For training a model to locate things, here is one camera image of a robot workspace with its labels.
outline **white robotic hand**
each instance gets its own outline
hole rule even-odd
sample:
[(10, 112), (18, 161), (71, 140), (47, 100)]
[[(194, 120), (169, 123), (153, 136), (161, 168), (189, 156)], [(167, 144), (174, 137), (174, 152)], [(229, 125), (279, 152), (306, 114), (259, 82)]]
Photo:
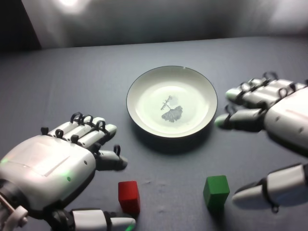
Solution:
[[(115, 213), (100, 209), (64, 210), (92, 181), (96, 170), (126, 168), (128, 162), (120, 156), (119, 145), (114, 151), (100, 150), (114, 137), (116, 126), (106, 125), (100, 117), (75, 113), (69, 122), (41, 132), (17, 145), (0, 162), (2, 230), (24, 225), (27, 213), (46, 220), (55, 231), (132, 230), (133, 218), (111, 216)], [(98, 221), (90, 224), (89, 214)]]
[[(267, 72), (262, 79), (251, 79), (226, 93), (235, 104), (248, 109), (226, 107), (227, 114), (215, 124), (223, 129), (251, 132), (266, 130), (278, 143), (298, 152), (308, 151), (307, 85), (278, 79)], [(233, 196), (233, 202), (245, 209), (298, 205), (308, 201), (308, 167), (296, 165), (276, 170), (259, 182), (248, 184)]]

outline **table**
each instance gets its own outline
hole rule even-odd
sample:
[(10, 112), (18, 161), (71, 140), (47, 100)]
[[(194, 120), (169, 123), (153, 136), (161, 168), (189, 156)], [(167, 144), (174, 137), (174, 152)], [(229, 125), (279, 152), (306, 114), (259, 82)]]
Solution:
[[(206, 76), (218, 95), (274, 70), (280, 78), (303, 82), (308, 73), (306, 38), (233, 38), (157, 44), (83, 47), (0, 56), (1, 156), (23, 140), (54, 128), (81, 111), (117, 125), (106, 144), (121, 144), (129, 160), (124, 172), (97, 172), (88, 188), (67, 208), (120, 211), (117, 183), (136, 180), (141, 197), (137, 231), (273, 231), (308, 226), (308, 205), (270, 210), (236, 208), (231, 196), (244, 184), (306, 158), (268, 139), (265, 132), (223, 131), (209, 126), (194, 147), (151, 146), (126, 109), (126, 94), (144, 72), (165, 65), (189, 67)], [(230, 195), (224, 213), (209, 214), (203, 201), (208, 176), (226, 175)], [(25, 231), (49, 230), (29, 219)]]

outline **plate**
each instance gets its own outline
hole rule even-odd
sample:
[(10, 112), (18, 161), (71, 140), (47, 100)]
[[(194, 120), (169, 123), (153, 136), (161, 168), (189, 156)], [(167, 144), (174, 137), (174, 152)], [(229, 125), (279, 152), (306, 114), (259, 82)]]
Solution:
[(217, 109), (214, 87), (200, 73), (182, 66), (162, 66), (141, 75), (126, 99), (130, 117), (143, 130), (165, 138), (203, 129)]

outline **red block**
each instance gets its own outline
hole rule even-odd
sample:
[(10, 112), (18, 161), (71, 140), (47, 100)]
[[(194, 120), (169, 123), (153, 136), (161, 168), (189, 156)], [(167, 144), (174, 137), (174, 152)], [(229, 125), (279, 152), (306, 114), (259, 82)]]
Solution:
[(119, 182), (119, 202), (124, 213), (137, 215), (140, 213), (140, 197), (136, 181)]

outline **green block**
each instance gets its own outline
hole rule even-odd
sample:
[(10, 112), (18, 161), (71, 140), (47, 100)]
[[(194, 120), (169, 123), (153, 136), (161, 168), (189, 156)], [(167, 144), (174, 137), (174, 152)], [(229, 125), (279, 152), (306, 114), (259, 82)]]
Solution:
[(226, 176), (206, 178), (203, 197), (208, 209), (222, 209), (230, 193)]

